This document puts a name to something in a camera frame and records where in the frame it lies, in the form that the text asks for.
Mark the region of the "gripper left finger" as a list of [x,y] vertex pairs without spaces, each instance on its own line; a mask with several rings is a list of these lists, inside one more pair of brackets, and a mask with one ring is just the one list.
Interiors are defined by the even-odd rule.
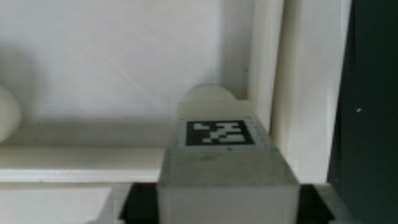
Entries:
[[87,224],[126,224],[124,210],[131,185],[113,183],[105,194],[105,203],[99,214]]

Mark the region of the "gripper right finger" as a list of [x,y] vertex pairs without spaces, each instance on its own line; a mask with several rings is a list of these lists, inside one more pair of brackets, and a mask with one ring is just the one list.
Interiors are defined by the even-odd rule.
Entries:
[[337,192],[330,184],[314,185],[316,192],[320,194],[321,201],[325,202],[328,211],[332,213],[332,220],[327,224],[355,224],[355,218],[350,214],[348,207],[339,198]]

